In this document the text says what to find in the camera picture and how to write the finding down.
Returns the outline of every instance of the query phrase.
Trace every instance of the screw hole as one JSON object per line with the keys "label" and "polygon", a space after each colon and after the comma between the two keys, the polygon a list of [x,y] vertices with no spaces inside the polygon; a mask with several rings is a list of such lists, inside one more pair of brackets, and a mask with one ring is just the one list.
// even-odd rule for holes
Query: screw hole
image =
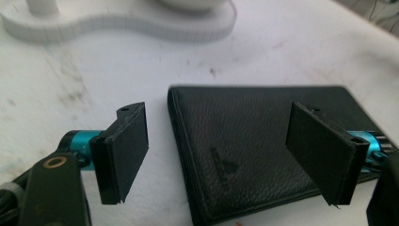
{"label": "screw hole", "polygon": [[67,158],[60,156],[60,157],[54,157],[54,158],[50,158],[49,160],[45,161],[43,166],[46,169],[54,169],[54,168],[58,168],[62,165],[64,165],[67,162]]}

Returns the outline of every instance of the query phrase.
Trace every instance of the white table surface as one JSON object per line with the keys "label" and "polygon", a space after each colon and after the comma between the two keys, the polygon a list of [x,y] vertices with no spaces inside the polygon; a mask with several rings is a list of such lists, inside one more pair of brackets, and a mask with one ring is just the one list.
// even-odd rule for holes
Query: white table surface
{"label": "white table surface", "polygon": [[[94,172],[83,172],[93,224],[191,225],[168,118],[171,84],[343,85],[399,143],[398,39],[328,0],[235,5],[231,35],[202,44],[106,30],[37,45],[0,25],[0,183],[54,151],[66,132],[105,129],[116,109],[144,101],[150,149],[126,203],[101,205]],[[341,209],[318,196],[220,225],[367,225],[374,186],[357,186]]]}

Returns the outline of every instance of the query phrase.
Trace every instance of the clamp jaw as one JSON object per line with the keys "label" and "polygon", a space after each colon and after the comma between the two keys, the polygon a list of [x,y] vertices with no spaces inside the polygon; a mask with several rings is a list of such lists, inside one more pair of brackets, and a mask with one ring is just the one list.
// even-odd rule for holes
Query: clamp jaw
{"label": "clamp jaw", "polygon": [[399,225],[399,151],[379,131],[347,131],[322,109],[293,103],[286,146],[329,205],[350,204],[359,175],[380,173],[369,225]]}
{"label": "clamp jaw", "polygon": [[95,170],[102,204],[125,202],[149,148],[144,103],[117,116],[105,131],[67,133],[54,153],[11,183],[24,194],[0,189],[0,225],[91,225],[80,170]]}

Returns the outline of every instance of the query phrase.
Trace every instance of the wallet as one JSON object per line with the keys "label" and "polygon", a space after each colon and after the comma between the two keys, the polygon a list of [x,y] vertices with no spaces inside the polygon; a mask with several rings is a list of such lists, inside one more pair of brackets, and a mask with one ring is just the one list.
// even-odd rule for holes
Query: wallet
{"label": "wallet", "polygon": [[[285,146],[293,102],[323,108],[346,130],[379,131],[342,87],[169,88],[168,111],[194,225],[320,195]],[[362,173],[358,182],[376,177]]]}

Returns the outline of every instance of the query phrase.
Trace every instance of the white plastic stand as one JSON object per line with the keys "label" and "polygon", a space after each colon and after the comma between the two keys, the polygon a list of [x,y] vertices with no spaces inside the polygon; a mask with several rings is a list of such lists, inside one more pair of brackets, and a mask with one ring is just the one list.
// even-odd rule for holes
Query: white plastic stand
{"label": "white plastic stand", "polygon": [[159,0],[173,6],[175,8],[181,8],[185,10],[206,10],[214,6],[219,5],[226,0]]}
{"label": "white plastic stand", "polygon": [[17,0],[11,1],[1,16],[9,34],[33,42],[72,40],[107,28],[206,42],[231,33],[236,10],[231,1],[205,11],[179,11],[154,0]]}

